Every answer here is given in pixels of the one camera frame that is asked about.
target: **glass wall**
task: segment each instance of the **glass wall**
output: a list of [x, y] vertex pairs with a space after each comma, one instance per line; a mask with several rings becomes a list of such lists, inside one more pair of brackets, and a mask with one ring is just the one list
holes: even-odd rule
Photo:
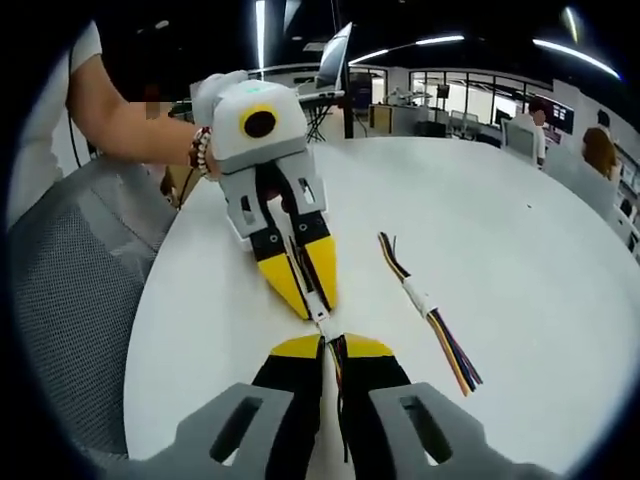
[[384, 103], [387, 96], [387, 71], [369, 69], [371, 74], [371, 103]]
[[463, 114], [467, 105], [467, 74], [464, 72], [446, 72], [446, 82], [449, 85], [449, 97], [445, 104], [445, 111]]
[[[429, 107], [441, 108], [477, 117], [486, 125], [499, 125], [500, 116], [514, 117], [525, 111], [528, 99], [535, 95], [550, 96], [551, 91], [507, 76], [467, 72], [410, 72], [409, 84], [413, 92], [426, 91], [431, 95]], [[437, 86], [447, 84], [449, 97], [438, 99]], [[421, 99], [415, 103], [422, 105]]]
[[426, 91], [429, 107], [444, 110], [444, 98], [438, 98], [438, 85], [444, 85], [444, 72], [427, 72]]
[[496, 112], [500, 110], [502, 114], [507, 114], [511, 118], [522, 112], [525, 103], [524, 83], [510, 78], [496, 77], [496, 98], [491, 115], [491, 123], [498, 125]]
[[[425, 78], [424, 72], [412, 72], [409, 77], [409, 86], [412, 93], [424, 93], [425, 91]], [[413, 100], [416, 105], [424, 105], [424, 98], [417, 97]]]

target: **beaded bracelet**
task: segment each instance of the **beaded bracelet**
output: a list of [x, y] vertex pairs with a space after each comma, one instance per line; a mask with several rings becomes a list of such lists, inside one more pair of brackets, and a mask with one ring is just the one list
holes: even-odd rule
[[189, 150], [189, 164], [191, 165], [191, 168], [198, 169], [200, 171], [200, 176], [206, 177], [207, 180], [213, 182], [215, 181], [215, 177], [211, 173], [211, 170], [209, 170], [209, 166], [205, 160], [209, 140], [211, 140], [211, 127], [199, 128], [191, 142], [191, 149]]

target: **black ceiling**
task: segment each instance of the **black ceiling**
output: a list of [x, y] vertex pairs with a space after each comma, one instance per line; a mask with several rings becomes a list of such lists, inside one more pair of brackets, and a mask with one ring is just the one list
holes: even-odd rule
[[[411, 46], [371, 60], [407, 68], [483, 68], [550, 82], [559, 78], [579, 86], [638, 125], [635, 98], [640, 86], [640, 56], [629, 3], [602, 2], [455, 2], [426, 0], [266, 0], [266, 66], [317, 62], [304, 52], [311, 41], [335, 32], [334, 8], [343, 23], [353, 22], [349, 58], [410, 44], [429, 36], [460, 33], [464, 42]], [[104, 59], [118, 88], [139, 98], [143, 86], [158, 83], [172, 98], [188, 94], [188, 85], [214, 72], [257, 68], [255, 0], [228, 2], [116, 2], [98, 17]], [[578, 44], [563, 21], [572, 7]], [[168, 20], [169, 26], [154, 25]], [[542, 51], [532, 38], [557, 41], [612, 66], [619, 82], [583, 62]]]

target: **desk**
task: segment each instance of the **desk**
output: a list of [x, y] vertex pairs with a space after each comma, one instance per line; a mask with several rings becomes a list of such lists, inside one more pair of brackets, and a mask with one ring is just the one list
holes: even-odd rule
[[394, 137], [413, 136], [420, 108], [411, 105], [371, 105], [370, 126]]
[[[566, 472], [609, 427], [636, 375], [640, 269], [615, 233], [562, 185], [489, 145], [369, 138], [313, 149], [337, 245], [334, 319], [388, 344], [412, 381], [475, 416], [507, 457]], [[250, 382], [273, 346], [314, 332], [228, 227], [219, 187], [199, 182], [153, 266], [124, 386], [134, 459], [168, 446], [180, 420], [232, 383]], [[399, 261], [482, 375], [470, 397], [382, 259], [379, 230], [397, 235]], [[325, 360], [308, 478], [353, 478]]]

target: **gray gripper frame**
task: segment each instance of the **gray gripper frame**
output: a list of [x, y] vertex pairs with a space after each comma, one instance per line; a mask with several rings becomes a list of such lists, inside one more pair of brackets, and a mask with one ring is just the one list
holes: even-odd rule
[[[291, 392], [237, 383], [178, 425], [156, 456], [118, 462], [107, 480], [264, 480]], [[233, 464], [224, 465], [238, 449]]]
[[[292, 200], [296, 202], [299, 214], [326, 210], [324, 186], [308, 149], [280, 157], [273, 162], [289, 184]], [[220, 187], [228, 202], [227, 215], [243, 239], [268, 226], [268, 219], [263, 214], [256, 191], [256, 172], [256, 168], [249, 167], [220, 178]], [[312, 193], [310, 197], [305, 196], [307, 189]]]
[[[516, 464], [487, 445], [482, 424], [427, 383], [369, 393], [387, 437], [397, 480], [557, 479]], [[425, 452], [437, 462], [431, 465]]]

